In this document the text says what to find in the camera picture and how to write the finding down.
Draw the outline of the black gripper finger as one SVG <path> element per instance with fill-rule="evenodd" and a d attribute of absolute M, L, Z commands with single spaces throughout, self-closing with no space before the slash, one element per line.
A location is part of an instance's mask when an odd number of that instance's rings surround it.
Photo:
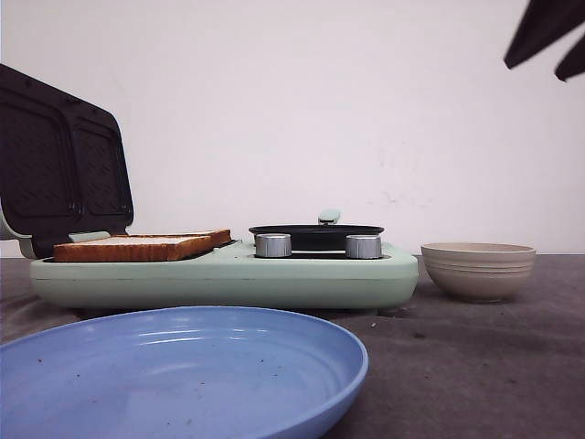
<path fill-rule="evenodd" d="M 515 68 L 564 37 L 584 22 L 582 0 L 531 0 L 504 55 Z"/>
<path fill-rule="evenodd" d="M 555 76 L 566 81 L 583 74 L 585 70 L 585 39 L 581 38 L 564 56 L 555 69 Z"/>

